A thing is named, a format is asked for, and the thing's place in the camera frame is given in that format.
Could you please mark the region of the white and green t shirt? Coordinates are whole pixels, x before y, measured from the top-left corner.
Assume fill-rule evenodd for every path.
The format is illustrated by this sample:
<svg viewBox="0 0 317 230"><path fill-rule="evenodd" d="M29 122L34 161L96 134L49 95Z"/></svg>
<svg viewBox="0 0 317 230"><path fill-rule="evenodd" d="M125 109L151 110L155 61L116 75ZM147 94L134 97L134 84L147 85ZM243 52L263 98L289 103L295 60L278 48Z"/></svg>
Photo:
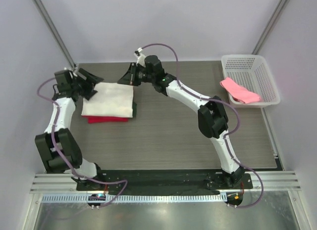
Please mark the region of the white and green t shirt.
<svg viewBox="0 0 317 230"><path fill-rule="evenodd" d="M117 83L99 83L97 93L89 100L83 99L83 116L133 117L134 90L132 86Z"/></svg>

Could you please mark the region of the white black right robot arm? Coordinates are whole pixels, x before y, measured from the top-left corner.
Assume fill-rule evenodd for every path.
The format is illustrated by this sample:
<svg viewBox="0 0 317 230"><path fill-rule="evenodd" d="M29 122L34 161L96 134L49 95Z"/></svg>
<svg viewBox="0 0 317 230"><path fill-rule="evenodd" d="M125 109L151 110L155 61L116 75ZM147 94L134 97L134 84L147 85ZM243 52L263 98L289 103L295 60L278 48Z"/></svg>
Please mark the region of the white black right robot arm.
<svg viewBox="0 0 317 230"><path fill-rule="evenodd" d="M200 132L211 140L218 154L224 184L228 188L239 185L244 168L238 161L228 136L228 116L222 100L217 96L209 98L202 95L166 73L156 55L145 56L141 48L134 54L137 61L130 64L118 83L130 86L150 83L157 92L192 109L197 114Z"/></svg>

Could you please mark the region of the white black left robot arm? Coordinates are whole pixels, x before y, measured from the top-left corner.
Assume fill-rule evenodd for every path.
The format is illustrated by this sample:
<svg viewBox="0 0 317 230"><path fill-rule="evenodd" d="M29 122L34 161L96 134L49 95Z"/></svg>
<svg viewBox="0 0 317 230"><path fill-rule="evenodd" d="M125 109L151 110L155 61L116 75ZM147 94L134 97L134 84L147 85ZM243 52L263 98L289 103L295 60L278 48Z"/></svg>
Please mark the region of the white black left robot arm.
<svg viewBox="0 0 317 230"><path fill-rule="evenodd" d="M53 104L49 125L43 134L35 137L35 145L44 168L49 174L71 173L79 187L99 190L105 186L100 167L85 160L81 149L70 131L71 120L80 97L87 100L97 94L95 86L103 78L84 69L63 69L55 72L52 79L53 96L39 97Z"/></svg>

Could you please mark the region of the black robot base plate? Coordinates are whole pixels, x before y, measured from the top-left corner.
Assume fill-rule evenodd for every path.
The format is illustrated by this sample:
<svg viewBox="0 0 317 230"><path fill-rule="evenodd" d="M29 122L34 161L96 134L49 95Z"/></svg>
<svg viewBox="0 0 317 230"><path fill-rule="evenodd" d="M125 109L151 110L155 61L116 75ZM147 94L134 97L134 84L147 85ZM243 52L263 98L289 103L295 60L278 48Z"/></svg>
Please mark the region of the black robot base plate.
<svg viewBox="0 0 317 230"><path fill-rule="evenodd" d="M219 169L211 170L98 170L96 180L127 180L125 195L181 195L225 189L252 189L251 176L243 171L232 178Z"/></svg>

